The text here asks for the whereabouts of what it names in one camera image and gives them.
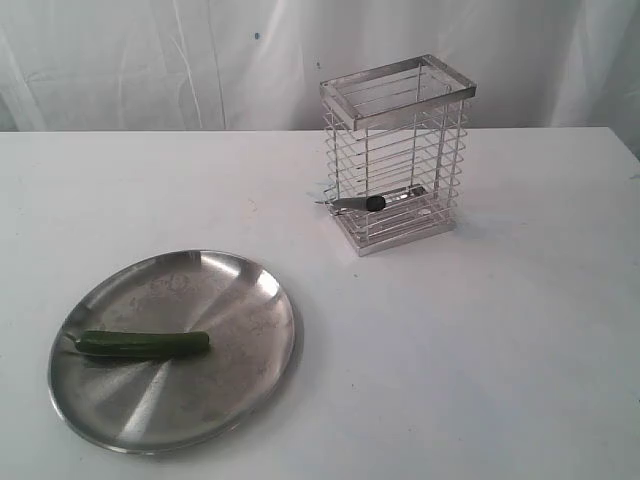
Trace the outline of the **white backdrop curtain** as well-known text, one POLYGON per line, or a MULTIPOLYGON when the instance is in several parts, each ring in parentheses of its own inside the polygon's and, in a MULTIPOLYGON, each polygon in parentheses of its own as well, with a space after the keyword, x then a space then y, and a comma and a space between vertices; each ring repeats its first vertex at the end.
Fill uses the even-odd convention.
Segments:
POLYGON ((322 80, 424 53, 476 127, 639 140, 635 1, 5 1, 1 125, 317 129, 322 80))

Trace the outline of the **round stainless steel plate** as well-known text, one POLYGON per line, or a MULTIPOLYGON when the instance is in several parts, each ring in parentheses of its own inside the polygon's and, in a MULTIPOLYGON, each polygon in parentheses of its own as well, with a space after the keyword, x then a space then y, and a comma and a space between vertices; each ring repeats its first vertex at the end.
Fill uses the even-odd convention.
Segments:
POLYGON ((260 264, 188 250, 113 274, 71 310, 53 342, 50 397, 79 436, 111 450, 158 453, 236 427, 282 382, 296 343, 290 299, 260 264), (171 360, 82 354, 87 331, 205 332, 208 349, 171 360))

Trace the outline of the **black handled kitchen knife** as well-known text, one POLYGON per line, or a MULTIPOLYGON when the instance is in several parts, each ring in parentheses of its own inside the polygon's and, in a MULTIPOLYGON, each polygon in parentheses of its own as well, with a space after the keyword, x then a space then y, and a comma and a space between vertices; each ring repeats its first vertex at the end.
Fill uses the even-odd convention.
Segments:
POLYGON ((343 197, 333 200, 316 201, 316 204, 325 205, 334 210, 355 210, 374 213, 386 208, 386 199, 380 195, 343 197))

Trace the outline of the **green cucumber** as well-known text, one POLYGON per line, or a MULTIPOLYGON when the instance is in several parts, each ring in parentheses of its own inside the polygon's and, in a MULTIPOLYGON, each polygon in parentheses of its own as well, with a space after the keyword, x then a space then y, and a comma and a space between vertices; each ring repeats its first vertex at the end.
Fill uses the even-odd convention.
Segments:
POLYGON ((75 341, 77 351, 88 356, 126 359, 171 359, 200 355, 210 350, 206 332, 129 333, 86 331, 75 341))

